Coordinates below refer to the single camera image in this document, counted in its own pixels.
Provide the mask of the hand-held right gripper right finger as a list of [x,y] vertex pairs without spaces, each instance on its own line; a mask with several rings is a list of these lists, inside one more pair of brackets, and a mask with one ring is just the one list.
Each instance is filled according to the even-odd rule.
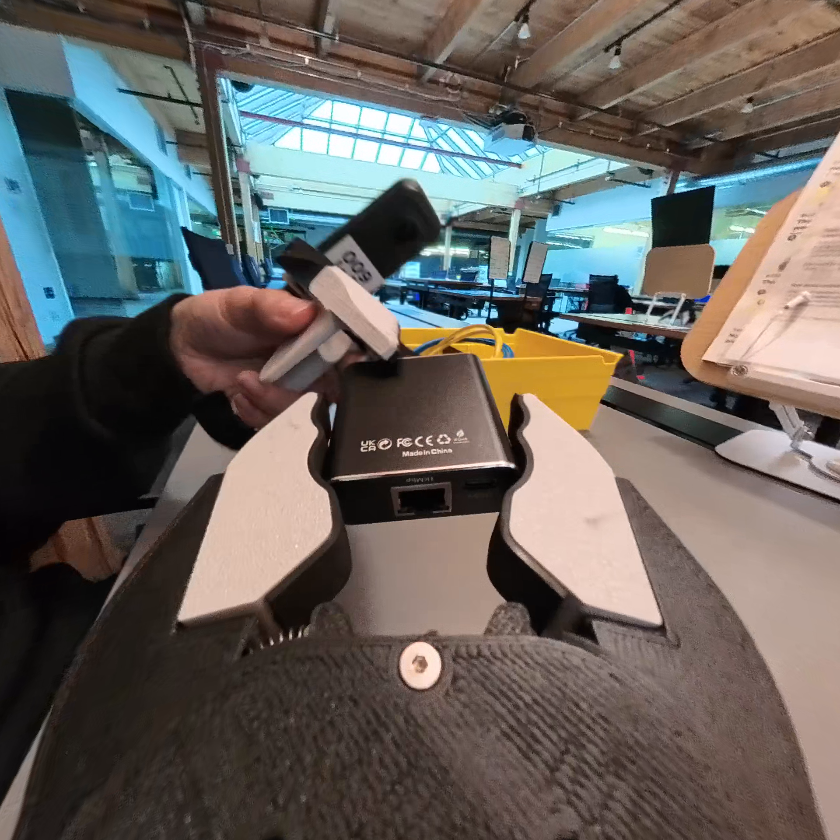
[[515,396],[521,479],[490,540],[490,583],[536,635],[594,635],[597,621],[664,631],[620,484],[597,447],[536,396]]

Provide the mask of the black network adapter box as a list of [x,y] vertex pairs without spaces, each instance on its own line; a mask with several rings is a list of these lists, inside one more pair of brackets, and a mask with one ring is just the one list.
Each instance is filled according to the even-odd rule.
[[521,479],[476,355],[352,364],[323,471],[345,526],[499,513]]

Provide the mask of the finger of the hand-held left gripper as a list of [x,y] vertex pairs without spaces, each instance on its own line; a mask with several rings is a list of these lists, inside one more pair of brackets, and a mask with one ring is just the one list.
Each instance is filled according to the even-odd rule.
[[322,269],[309,281],[309,292],[322,306],[309,326],[309,379],[322,379],[342,363],[352,345],[384,363],[398,355],[402,326],[395,316],[342,269]]

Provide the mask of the black office chair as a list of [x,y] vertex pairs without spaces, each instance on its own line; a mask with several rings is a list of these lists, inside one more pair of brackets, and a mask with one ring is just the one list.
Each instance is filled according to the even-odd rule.
[[626,316],[634,312],[634,297],[626,284],[620,284],[620,277],[588,277],[586,287],[586,306],[588,316]]

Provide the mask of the person's left hand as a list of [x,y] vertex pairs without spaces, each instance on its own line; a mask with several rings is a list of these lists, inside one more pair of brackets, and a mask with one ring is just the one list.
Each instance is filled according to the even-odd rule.
[[172,310],[170,345],[199,393],[221,393],[250,428],[264,428],[301,393],[261,381],[261,371],[315,316],[312,301],[286,290],[207,290]]

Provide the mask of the bare wooden board stand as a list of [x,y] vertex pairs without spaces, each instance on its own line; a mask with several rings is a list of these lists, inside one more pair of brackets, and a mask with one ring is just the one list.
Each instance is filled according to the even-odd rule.
[[717,248],[710,244],[650,248],[642,284],[642,297],[650,299],[648,316],[653,316],[662,301],[674,299],[666,324],[681,324],[686,305],[710,292],[713,266]]

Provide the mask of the yellow plastic bin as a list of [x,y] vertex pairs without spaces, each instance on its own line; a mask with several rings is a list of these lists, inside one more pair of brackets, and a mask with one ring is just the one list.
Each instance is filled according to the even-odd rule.
[[468,337],[453,350],[476,355],[485,364],[503,425],[521,393],[536,396],[574,431],[588,431],[621,355],[569,344],[543,332],[503,332],[487,324],[464,328],[403,328],[406,348],[420,350],[450,334]]

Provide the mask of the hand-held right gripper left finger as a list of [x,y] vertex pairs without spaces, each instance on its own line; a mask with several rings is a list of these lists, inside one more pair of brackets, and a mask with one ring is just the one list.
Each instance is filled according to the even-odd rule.
[[301,396],[226,464],[178,621],[304,627],[352,577],[352,541],[323,479],[330,400]]

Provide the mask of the person's left forearm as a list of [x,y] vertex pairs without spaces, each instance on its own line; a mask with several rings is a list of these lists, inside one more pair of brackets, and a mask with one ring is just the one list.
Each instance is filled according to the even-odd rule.
[[55,350],[0,371],[0,560],[23,567],[72,520],[132,509],[199,389],[170,345],[172,297],[135,319],[72,321]]

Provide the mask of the black panel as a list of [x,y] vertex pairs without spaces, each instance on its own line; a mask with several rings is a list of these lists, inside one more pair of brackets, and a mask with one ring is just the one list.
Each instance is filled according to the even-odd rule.
[[671,245],[707,245],[713,227],[717,186],[656,196],[653,214],[653,248]]

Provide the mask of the instruction sheet on wooden stand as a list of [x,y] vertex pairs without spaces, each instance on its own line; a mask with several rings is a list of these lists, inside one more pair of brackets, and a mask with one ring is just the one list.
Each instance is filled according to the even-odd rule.
[[721,443],[721,460],[840,498],[838,447],[815,443],[801,419],[840,418],[840,139],[761,221],[681,359],[697,381],[765,400],[782,425]]

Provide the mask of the grey desk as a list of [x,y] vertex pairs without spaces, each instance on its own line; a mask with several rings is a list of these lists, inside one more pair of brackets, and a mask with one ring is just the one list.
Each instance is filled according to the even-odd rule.
[[499,513],[349,526],[309,635],[178,631],[236,451],[83,641],[9,837],[838,837],[838,504],[597,410],[664,631],[536,635]]

